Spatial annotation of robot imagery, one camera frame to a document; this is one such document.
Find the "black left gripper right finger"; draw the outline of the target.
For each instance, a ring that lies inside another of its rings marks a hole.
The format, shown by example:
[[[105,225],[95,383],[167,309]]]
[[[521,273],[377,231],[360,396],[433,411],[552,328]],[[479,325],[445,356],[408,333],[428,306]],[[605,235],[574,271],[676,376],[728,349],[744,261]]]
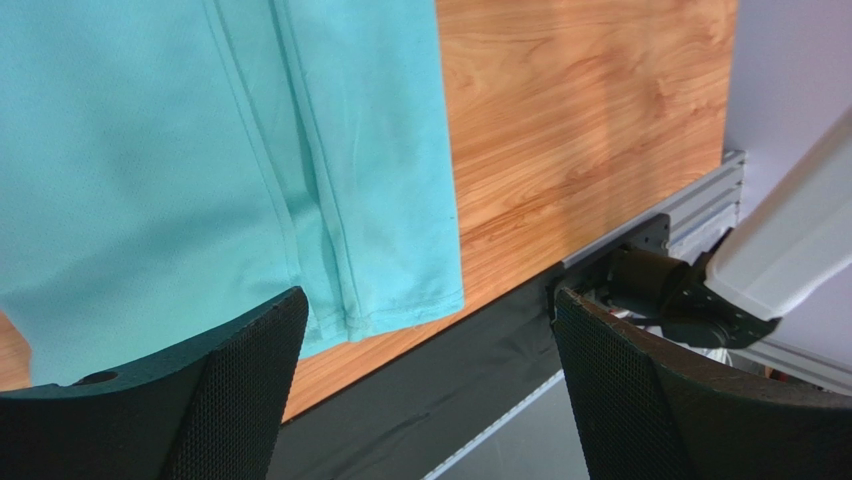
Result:
[[[551,328],[593,479],[847,479],[851,400],[723,365],[570,290]]]

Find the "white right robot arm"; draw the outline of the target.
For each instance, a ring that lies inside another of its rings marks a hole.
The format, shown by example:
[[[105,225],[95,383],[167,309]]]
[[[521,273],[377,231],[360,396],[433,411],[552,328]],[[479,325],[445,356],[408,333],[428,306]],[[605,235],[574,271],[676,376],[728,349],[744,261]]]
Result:
[[[665,338],[744,349],[851,262],[851,113],[807,151],[738,226],[693,263],[621,247],[604,300]]]

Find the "mint green t shirt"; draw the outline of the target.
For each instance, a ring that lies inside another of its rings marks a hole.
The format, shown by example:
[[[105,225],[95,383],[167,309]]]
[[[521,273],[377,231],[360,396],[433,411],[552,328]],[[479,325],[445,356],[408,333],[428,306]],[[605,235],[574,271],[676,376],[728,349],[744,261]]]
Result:
[[[69,385],[300,287],[301,357],[465,303],[431,1],[5,1],[1,309]]]

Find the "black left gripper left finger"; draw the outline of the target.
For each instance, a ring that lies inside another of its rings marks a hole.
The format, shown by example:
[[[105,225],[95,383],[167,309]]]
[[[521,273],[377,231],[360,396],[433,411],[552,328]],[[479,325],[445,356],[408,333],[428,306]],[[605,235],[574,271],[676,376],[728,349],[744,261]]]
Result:
[[[309,313],[292,288],[69,386],[1,396],[5,479],[262,479]]]

